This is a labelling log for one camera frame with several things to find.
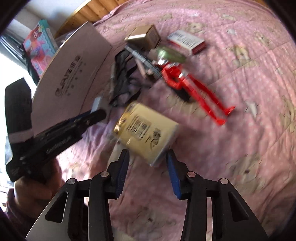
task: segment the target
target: metal screw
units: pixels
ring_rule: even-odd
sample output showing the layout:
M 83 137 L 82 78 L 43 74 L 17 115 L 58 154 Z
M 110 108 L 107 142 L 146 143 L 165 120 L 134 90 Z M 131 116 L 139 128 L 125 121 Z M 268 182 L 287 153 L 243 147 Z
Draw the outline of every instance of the metal screw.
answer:
M 109 176 L 109 172 L 107 171 L 101 172 L 101 177 L 108 177 L 108 176 Z
M 72 184 L 74 184 L 76 182 L 76 180 L 74 179 L 74 178 L 70 178 L 68 181 L 67 181 L 67 183 L 69 184 L 69 185 L 72 185 Z
M 222 184 L 228 184 L 229 181 L 226 178 L 221 178 L 220 182 Z
M 195 177 L 195 172 L 187 172 L 188 177 Z

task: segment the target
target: white and red box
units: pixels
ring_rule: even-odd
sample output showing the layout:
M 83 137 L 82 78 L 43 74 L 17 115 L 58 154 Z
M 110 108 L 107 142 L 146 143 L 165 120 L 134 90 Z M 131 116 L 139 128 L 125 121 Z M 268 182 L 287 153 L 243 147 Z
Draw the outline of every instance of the white and red box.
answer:
M 170 34 L 167 39 L 171 43 L 189 50 L 193 55 L 200 52 L 207 46 L 204 39 L 196 37 L 183 30 L 177 30 L 176 32 Z

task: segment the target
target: cardboard box lid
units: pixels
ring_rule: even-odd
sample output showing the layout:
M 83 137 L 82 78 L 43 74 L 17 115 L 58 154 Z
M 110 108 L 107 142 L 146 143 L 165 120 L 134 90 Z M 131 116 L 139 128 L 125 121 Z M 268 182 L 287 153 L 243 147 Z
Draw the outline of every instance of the cardboard box lid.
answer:
M 82 25 L 58 49 L 33 98 L 31 119 L 35 135 L 79 115 L 110 49 L 110 43 L 91 23 Z
M 152 28 L 152 25 L 144 25 L 144 26 L 136 27 L 129 36 L 146 34 L 151 28 Z

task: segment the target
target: sleeve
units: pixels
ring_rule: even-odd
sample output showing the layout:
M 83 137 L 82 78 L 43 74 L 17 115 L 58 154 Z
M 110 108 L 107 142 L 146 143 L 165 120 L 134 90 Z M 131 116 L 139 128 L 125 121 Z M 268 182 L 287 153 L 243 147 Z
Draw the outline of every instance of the sleeve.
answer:
M 13 189 L 9 189 L 7 193 L 7 207 L 5 213 L 15 229 L 18 230 L 22 237 L 26 238 L 36 220 L 24 215 L 16 207 Z

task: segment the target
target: tan box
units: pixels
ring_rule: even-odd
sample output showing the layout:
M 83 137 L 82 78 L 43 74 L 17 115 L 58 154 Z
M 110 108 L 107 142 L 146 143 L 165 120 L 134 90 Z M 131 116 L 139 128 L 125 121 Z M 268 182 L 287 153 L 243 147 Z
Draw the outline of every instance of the tan box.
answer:
M 159 44 L 160 36 L 154 25 L 146 25 L 136 27 L 124 40 L 145 51 L 149 51 Z
M 158 166 L 175 141 L 179 124 L 147 106 L 133 102 L 114 128 L 114 134 L 129 150 Z
M 112 46 L 91 23 L 58 49 L 40 79 L 32 103 L 34 134 L 80 114 L 91 84 Z

